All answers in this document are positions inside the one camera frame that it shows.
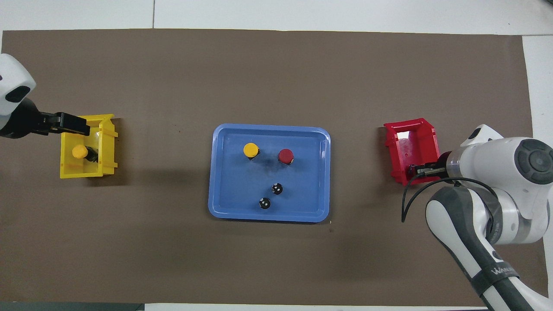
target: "yellow cap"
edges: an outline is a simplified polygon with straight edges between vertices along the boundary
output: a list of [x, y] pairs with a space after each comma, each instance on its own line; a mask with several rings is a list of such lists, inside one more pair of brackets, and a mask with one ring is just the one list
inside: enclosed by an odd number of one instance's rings
[[254, 143], [247, 143], [244, 146], [244, 155], [248, 158], [253, 158], [259, 153], [259, 147]]
[[85, 145], [78, 144], [73, 148], [71, 153], [73, 154], [73, 157], [77, 159], [84, 159], [88, 155], [88, 150]]

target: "white table surface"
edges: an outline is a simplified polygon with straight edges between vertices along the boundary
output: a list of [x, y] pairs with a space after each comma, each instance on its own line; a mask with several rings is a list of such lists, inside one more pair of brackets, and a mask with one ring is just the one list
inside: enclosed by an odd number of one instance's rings
[[[0, 0], [2, 30], [207, 28], [523, 35], [534, 137], [553, 146], [553, 6], [544, 0]], [[544, 236], [553, 297], [553, 230]], [[147, 304], [147, 311], [470, 307]]]

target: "yellow bin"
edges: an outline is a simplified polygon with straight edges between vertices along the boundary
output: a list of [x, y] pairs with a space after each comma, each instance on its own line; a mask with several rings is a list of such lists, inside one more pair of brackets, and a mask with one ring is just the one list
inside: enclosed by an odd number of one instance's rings
[[[80, 116], [90, 126], [90, 135], [72, 133], [61, 134], [60, 178], [102, 177], [115, 172], [114, 149], [115, 126], [111, 122], [114, 115]], [[72, 150], [77, 145], [85, 145], [98, 150], [98, 162], [77, 159]]]

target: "small bottle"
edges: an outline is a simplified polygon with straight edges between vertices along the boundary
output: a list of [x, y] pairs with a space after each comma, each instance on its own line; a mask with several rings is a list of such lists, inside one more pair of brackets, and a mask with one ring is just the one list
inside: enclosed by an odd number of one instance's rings
[[278, 153], [278, 161], [281, 161], [282, 163], [286, 165], [292, 164], [294, 161], [294, 154], [292, 153], [292, 150], [290, 149], [282, 149]]
[[244, 146], [244, 155], [250, 160], [255, 158], [259, 153], [261, 153], [261, 151], [259, 150], [259, 147], [257, 147], [257, 145], [254, 143], [247, 143]]
[[76, 159], [85, 159], [90, 162], [98, 162], [98, 151], [83, 144], [76, 145], [71, 151]]

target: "black object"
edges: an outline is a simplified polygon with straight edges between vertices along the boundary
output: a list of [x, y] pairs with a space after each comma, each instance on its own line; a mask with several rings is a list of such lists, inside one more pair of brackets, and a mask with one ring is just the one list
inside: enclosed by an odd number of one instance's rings
[[472, 139], [472, 138], [475, 138], [476, 136], [478, 136], [481, 129], [482, 129], [481, 127], [475, 129], [474, 132], [472, 132], [472, 134], [468, 137], [468, 139]]
[[88, 136], [90, 126], [86, 125], [86, 119], [68, 113], [40, 112], [32, 100], [24, 98], [0, 130], [0, 136], [21, 138], [29, 133], [48, 135], [63, 132]]
[[89, 146], [85, 146], [85, 148], [88, 151], [85, 159], [90, 162], [98, 162], [98, 151]]
[[519, 173], [534, 184], [553, 182], [553, 149], [537, 139], [525, 139], [515, 150]]
[[268, 209], [271, 207], [271, 200], [269, 200], [269, 198], [261, 198], [261, 200], [259, 200], [259, 207], [264, 210]]
[[[486, 189], [474, 187], [471, 190], [476, 192], [484, 203], [484, 208], [486, 208], [489, 212], [489, 220], [486, 223], [486, 240], [491, 245], [494, 245], [497, 241], [499, 241], [501, 232], [503, 232], [503, 209], [501, 208], [501, 204], [499, 203], [499, 200]], [[519, 230], [522, 227], [524, 227], [523, 222], [519, 222]], [[499, 255], [497, 253], [492, 255], [497, 259], [502, 260], [498, 257]]]
[[415, 176], [419, 173], [425, 173], [424, 176], [438, 176], [440, 178], [447, 178], [446, 166], [447, 166], [447, 157], [449, 157], [451, 151], [443, 153], [436, 162], [428, 162], [423, 165], [410, 165], [408, 172], [411, 176]]
[[31, 88], [28, 86], [20, 85], [13, 89], [11, 92], [7, 93], [5, 99], [9, 102], [20, 102], [31, 92]]
[[272, 187], [271, 187], [271, 191], [276, 194], [276, 195], [279, 195], [282, 193], [282, 185], [279, 184], [279, 183], [276, 183], [274, 184]]
[[496, 259], [503, 260], [503, 259], [501, 258], [501, 256], [500, 256], [496, 251], [493, 251], [493, 252], [492, 252], [492, 256], [495, 257]]

